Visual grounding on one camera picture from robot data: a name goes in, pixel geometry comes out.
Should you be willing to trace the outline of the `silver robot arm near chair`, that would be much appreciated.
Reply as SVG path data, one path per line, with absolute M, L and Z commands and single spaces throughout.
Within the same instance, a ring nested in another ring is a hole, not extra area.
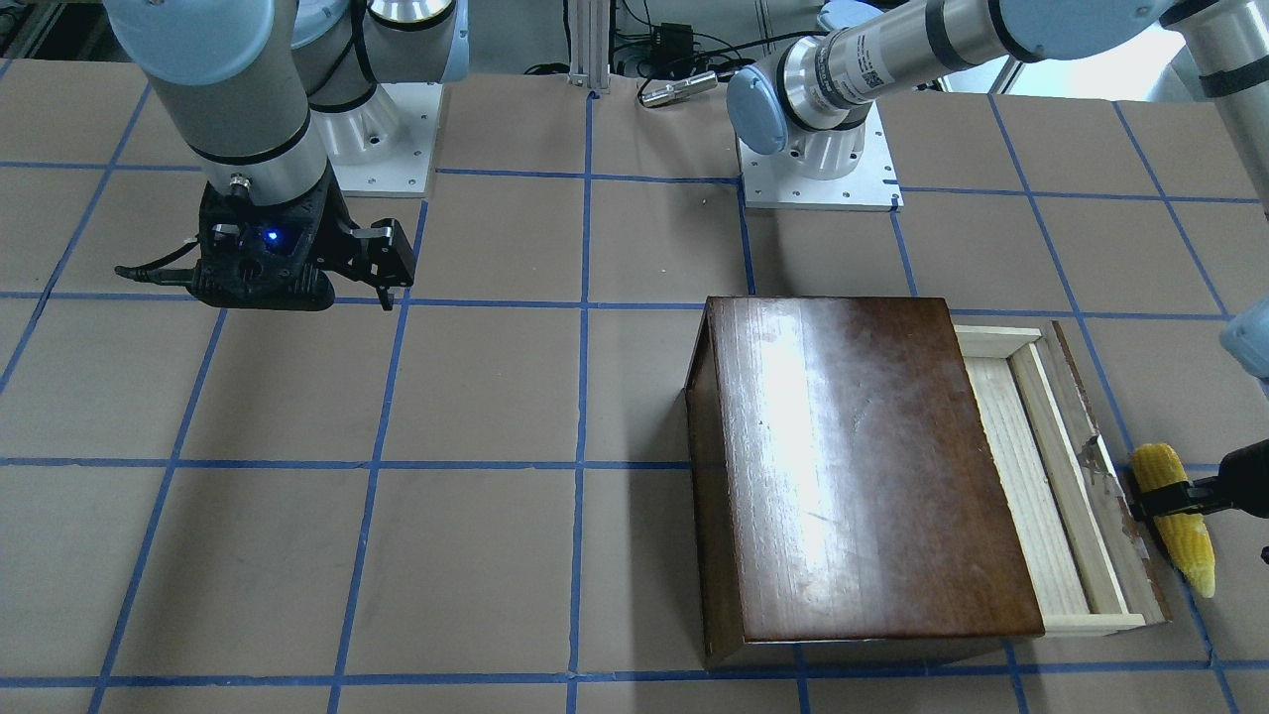
M 796 134 L 844 131 L 879 96 L 1006 56 L 1107 53 L 1148 27 L 1178 33 L 1258 197 L 1266 198 L 1264 1 L 911 1 L 759 60 L 730 81 L 739 140 L 780 153 Z

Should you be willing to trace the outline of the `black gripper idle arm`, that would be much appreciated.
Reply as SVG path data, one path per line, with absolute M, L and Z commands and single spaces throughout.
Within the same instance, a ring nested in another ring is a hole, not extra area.
M 308 190 L 278 204 L 258 199 L 263 185 L 233 167 L 249 188 L 206 186 L 198 216 L 201 256 L 187 282 L 199 301 L 221 308 L 322 311 L 335 299 L 326 271 L 376 290 L 393 311 L 395 289 L 415 284 L 415 252 L 395 218 L 353 230 L 334 167 Z

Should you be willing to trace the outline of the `black gripper working arm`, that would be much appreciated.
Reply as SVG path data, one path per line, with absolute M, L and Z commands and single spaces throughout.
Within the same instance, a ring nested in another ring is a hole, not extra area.
M 1268 516 L 1268 439 L 1228 451 L 1220 460 L 1217 479 L 1183 479 L 1138 493 L 1129 515 L 1142 523 L 1174 515 L 1206 516 L 1223 511 L 1225 501 L 1251 516 Z

